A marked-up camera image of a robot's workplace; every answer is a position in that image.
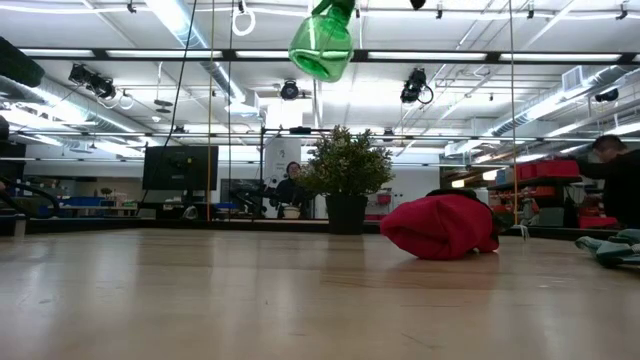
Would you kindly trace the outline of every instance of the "red cloth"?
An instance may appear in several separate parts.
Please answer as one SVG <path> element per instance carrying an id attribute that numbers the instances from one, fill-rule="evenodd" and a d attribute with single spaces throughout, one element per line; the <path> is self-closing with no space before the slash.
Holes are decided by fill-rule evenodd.
<path id="1" fill-rule="evenodd" d="M 469 250 L 491 252 L 491 210 L 462 195 L 427 196 L 404 203 L 380 223 L 380 232 L 419 258 L 453 260 Z"/>

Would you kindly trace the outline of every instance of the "green leaves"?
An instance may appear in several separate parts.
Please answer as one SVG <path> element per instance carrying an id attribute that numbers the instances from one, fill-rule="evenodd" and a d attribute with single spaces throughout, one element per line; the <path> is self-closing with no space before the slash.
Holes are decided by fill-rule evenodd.
<path id="1" fill-rule="evenodd" d="M 336 126 L 315 144 L 314 158 L 302 167 L 296 181 L 320 194 L 371 194 L 393 179 L 391 151 L 374 147 L 371 130 L 352 138 L 349 129 Z"/>

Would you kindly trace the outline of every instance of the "black plant pot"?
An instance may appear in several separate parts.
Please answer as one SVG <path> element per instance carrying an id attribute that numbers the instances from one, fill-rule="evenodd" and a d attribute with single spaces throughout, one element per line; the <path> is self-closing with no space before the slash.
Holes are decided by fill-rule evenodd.
<path id="1" fill-rule="evenodd" d="M 367 198 L 358 195 L 327 196 L 329 232 L 338 235 L 360 235 L 364 227 Z"/>

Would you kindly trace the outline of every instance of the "black monitor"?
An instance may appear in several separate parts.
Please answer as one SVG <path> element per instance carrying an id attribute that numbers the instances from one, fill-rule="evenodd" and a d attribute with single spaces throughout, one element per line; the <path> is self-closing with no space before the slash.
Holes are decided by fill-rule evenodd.
<path id="1" fill-rule="evenodd" d="M 149 147 L 144 157 L 145 190 L 207 190 L 207 146 Z M 211 147 L 210 189 L 218 185 L 218 147 Z"/>

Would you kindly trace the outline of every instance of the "green bottle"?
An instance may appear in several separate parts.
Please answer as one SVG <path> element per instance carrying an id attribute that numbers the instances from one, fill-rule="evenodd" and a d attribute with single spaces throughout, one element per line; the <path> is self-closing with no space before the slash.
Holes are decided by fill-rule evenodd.
<path id="1" fill-rule="evenodd" d="M 322 0 L 291 41 L 289 59 L 320 81 L 340 80 L 353 57 L 347 25 L 354 7 L 355 0 Z"/>

